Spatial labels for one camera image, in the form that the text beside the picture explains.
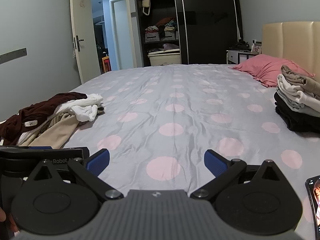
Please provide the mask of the grey wall plate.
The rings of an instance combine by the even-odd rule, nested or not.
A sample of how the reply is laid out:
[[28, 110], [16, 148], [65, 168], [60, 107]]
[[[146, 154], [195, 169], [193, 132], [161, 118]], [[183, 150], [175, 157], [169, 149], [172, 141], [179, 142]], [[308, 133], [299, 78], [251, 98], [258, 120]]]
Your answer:
[[19, 59], [24, 56], [27, 56], [27, 49], [26, 48], [11, 51], [11, 52], [0, 55], [0, 64], [4, 64], [4, 63], [10, 62], [15, 59]]

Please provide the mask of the pink pillow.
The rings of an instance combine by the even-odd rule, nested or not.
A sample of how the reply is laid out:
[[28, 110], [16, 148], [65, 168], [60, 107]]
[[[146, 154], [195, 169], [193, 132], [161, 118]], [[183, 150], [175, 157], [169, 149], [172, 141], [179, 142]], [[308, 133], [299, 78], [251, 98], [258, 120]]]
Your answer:
[[272, 57], [265, 54], [259, 54], [249, 58], [246, 61], [231, 67], [231, 69], [252, 75], [253, 79], [261, 82], [265, 87], [276, 87], [277, 76], [281, 74], [282, 65], [286, 65], [298, 74], [311, 78], [315, 77], [314, 73], [307, 71], [291, 60]]

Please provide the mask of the dark maroon shirt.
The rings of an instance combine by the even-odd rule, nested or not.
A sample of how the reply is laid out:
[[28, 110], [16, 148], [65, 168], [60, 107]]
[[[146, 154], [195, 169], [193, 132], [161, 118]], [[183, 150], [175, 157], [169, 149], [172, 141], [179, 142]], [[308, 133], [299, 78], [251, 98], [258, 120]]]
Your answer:
[[31, 131], [43, 124], [48, 117], [54, 114], [57, 107], [71, 100], [87, 99], [84, 93], [59, 93], [29, 107], [25, 107], [1, 124], [1, 139], [4, 146], [16, 145], [24, 132]]

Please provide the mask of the black folded garment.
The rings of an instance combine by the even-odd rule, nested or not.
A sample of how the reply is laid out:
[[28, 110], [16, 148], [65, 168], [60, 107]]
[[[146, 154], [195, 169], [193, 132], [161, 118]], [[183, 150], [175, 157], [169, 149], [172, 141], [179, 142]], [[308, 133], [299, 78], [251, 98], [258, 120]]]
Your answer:
[[319, 117], [291, 110], [277, 92], [273, 97], [276, 105], [275, 111], [284, 120], [289, 130], [319, 134]]

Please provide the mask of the tan folded garment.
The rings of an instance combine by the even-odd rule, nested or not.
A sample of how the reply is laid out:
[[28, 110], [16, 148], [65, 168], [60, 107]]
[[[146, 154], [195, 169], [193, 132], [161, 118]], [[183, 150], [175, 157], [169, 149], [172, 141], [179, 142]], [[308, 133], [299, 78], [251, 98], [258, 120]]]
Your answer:
[[298, 74], [286, 65], [282, 65], [280, 70], [287, 82], [291, 85], [300, 86], [305, 91], [313, 93], [316, 96], [320, 95], [320, 84], [316, 80], [308, 76]]

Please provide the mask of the beige garment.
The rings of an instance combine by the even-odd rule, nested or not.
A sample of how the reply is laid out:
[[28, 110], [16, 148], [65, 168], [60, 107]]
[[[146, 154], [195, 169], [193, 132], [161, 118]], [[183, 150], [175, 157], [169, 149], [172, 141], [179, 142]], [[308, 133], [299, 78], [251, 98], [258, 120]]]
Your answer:
[[60, 149], [78, 124], [79, 121], [73, 114], [66, 112], [54, 115], [40, 127], [23, 133], [17, 146], [50, 146], [53, 149]]

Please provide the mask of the white folded garment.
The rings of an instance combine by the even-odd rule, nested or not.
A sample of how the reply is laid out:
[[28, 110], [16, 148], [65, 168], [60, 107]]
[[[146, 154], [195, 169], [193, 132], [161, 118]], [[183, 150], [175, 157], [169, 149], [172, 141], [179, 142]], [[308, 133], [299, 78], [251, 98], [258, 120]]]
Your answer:
[[290, 84], [283, 74], [277, 76], [277, 84], [277, 89], [292, 102], [293, 107], [319, 113], [319, 96], [301, 86]]

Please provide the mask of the white crumpled garment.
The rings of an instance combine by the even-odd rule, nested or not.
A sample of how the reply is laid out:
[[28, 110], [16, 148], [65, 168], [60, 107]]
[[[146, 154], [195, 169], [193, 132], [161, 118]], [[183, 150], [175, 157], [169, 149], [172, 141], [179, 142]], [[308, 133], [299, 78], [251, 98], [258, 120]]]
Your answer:
[[94, 121], [103, 97], [100, 94], [87, 94], [86, 99], [71, 100], [59, 105], [54, 114], [69, 113], [79, 122]]

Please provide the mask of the white bedroom door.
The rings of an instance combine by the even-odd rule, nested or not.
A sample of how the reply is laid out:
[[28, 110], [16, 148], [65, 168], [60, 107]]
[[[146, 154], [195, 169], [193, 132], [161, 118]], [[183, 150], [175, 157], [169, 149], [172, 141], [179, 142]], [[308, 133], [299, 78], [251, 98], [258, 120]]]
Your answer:
[[91, 0], [70, 0], [72, 35], [81, 83], [100, 75]]

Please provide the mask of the white nightstand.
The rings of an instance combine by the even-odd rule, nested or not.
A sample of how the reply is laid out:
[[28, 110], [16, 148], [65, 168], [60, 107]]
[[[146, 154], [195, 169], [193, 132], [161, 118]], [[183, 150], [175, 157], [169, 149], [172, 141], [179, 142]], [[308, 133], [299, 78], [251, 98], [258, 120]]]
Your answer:
[[240, 64], [256, 55], [256, 53], [246, 50], [228, 50], [226, 52], [226, 61], [227, 64]]

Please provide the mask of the cream storage bin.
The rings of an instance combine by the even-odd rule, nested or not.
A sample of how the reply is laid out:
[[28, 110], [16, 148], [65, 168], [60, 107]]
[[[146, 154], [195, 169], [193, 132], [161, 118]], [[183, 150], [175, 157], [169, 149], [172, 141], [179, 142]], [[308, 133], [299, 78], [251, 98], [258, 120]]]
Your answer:
[[161, 50], [148, 53], [151, 66], [166, 66], [170, 64], [181, 64], [179, 49]]

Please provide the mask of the dark wardrobe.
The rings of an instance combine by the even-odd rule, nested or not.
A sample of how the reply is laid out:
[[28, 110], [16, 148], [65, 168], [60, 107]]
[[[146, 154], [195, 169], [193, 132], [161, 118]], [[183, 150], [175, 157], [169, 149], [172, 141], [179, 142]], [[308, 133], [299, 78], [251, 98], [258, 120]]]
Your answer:
[[225, 64], [227, 50], [242, 38], [239, 0], [136, 0], [136, 8], [145, 66], [148, 53], [167, 42], [170, 21], [182, 64]]

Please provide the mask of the polka dot bed sheet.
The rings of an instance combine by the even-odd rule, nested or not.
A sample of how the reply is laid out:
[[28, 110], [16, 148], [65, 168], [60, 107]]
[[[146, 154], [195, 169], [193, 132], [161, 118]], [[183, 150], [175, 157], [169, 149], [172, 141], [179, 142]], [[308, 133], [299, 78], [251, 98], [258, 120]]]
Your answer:
[[305, 189], [319, 175], [319, 134], [293, 132], [275, 111], [275, 88], [226, 65], [171, 65], [109, 72], [77, 92], [100, 94], [104, 114], [81, 125], [67, 147], [106, 148], [100, 178], [131, 189], [192, 192], [212, 180], [203, 156], [211, 149], [248, 164], [272, 159], [303, 204], [296, 232], [314, 239]]

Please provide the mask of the smartphone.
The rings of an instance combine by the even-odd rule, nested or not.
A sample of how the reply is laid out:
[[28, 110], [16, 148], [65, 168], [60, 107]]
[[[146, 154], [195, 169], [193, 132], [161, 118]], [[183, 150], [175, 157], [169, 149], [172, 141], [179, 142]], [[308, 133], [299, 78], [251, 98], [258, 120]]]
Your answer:
[[312, 218], [315, 229], [315, 239], [319, 239], [319, 176], [307, 179], [305, 181], [305, 188], [308, 193], [308, 198], [312, 211]]

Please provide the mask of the beige padded headboard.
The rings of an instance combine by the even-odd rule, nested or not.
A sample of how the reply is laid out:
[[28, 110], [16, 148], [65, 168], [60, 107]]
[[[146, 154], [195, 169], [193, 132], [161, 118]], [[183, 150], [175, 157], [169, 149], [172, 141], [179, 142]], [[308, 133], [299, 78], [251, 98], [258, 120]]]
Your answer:
[[280, 22], [263, 25], [262, 53], [291, 60], [319, 81], [320, 23]]

